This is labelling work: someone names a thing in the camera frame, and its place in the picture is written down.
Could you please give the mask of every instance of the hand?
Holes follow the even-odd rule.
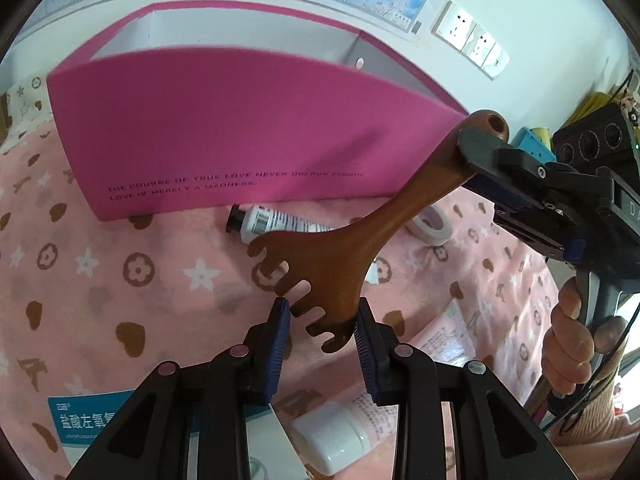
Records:
[[[576,321],[580,307],[575,278],[571,278],[558,294],[558,304],[551,312],[551,328],[542,343],[542,373],[553,389],[564,395],[572,394],[576,384],[589,380],[594,352],[607,354],[613,350],[626,327],[624,318],[611,317],[591,336],[589,329]],[[620,346],[596,380],[618,369],[624,348],[624,344]]]

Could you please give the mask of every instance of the metal rivet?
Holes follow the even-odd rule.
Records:
[[[414,349],[409,345],[398,345],[394,348],[394,352],[398,357],[409,357],[414,353]]]
[[[482,375],[486,372],[486,366],[480,361],[470,361],[467,367],[471,373],[476,375]]]
[[[177,370],[177,368],[178,367],[175,365],[175,363],[172,363],[171,361],[165,361],[158,367],[158,373],[164,376],[172,375]]]
[[[232,346],[231,350],[229,350],[229,353],[233,357],[245,357],[249,354],[249,347],[245,345]]]

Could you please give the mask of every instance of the white ring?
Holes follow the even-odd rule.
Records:
[[[453,227],[447,215],[435,204],[420,211],[410,222],[407,222],[406,228],[412,235],[431,247],[444,244],[453,234]]]

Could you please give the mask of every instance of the white switch panel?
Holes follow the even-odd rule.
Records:
[[[491,79],[495,79],[510,61],[495,38],[454,2],[447,2],[433,33],[460,51]]]

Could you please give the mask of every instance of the white wall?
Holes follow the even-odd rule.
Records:
[[[163,0],[86,0],[54,14],[9,51],[0,90],[36,70],[50,70],[84,40],[129,12]],[[428,0],[417,36],[332,0],[244,0],[294,7],[367,30],[411,59],[468,110],[494,108],[512,132],[561,126],[585,94],[608,90],[628,70],[626,36],[600,0],[453,0],[511,56],[491,81],[431,34],[446,0]]]

